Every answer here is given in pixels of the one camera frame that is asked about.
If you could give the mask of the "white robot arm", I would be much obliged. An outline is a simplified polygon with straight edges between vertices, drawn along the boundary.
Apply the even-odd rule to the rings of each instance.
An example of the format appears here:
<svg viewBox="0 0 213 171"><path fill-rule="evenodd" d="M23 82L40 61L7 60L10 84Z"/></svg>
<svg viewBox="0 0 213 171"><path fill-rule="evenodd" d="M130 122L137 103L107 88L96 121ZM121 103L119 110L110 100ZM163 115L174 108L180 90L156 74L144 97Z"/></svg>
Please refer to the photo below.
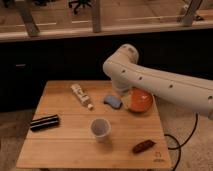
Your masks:
<svg viewBox="0 0 213 171"><path fill-rule="evenodd" d="M213 120L212 80L143 67L138 60L137 49L123 44L103 63L103 72L117 93L124 95L132 87L144 89Z"/></svg>

